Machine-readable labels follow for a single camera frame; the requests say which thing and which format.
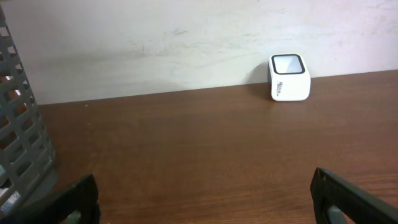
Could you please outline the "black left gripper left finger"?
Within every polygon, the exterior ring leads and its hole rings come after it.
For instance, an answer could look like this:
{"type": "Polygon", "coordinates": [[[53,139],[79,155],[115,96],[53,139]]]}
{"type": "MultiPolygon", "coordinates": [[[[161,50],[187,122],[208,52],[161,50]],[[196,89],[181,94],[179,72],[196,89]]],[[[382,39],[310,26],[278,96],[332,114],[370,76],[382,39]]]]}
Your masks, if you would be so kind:
{"type": "Polygon", "coordinates": [[[100,205],[94,175],[88,174],[61,190],[38,200],[1,219],[1,224],[61,223],[75,211],[80,213],[79,223],[98,224],[100,205]]]}

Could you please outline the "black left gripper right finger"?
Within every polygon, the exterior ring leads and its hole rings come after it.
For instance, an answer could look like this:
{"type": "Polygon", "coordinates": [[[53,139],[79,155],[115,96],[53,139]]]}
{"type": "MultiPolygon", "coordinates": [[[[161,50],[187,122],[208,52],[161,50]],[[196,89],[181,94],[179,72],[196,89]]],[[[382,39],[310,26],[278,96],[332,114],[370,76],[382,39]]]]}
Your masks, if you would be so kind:
{"type": "Polygon", "coordinates": [[[316,168],[310,192],[317,224],[397,224],[397,209],[327,169],[316,168]]]}

